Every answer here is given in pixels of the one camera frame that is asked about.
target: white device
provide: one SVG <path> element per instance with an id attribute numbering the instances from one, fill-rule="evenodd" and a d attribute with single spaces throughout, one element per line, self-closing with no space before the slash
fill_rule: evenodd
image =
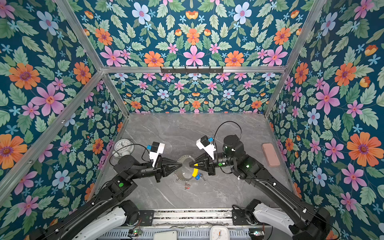
<path id="1" fill-rule="evenodd" d="M 267 223 L 285 232 L 289 236 L 293 236 L 289 229 L 289 225 L 293 225 L 294 223 L 285 212 L 268 207 L 264 203 L 260 203 L 255 207 L 253 214 L 259 222 Z"/>
<path id="2" fill-rule="evenodd" d="M 229 240 L 229 230 L 225 226 L 217 225 L 211 228 L 210 240 Z"/>
<path id="3" fill-rule="evenodd" d="M 134 145 L 131 145 L 132 142 L 128 139 L 120 139 L 115 144 L 115 153 L 113 154 L 114 157 L 122 157 L 125 155 L 130 155 L 133 152 Z"/>

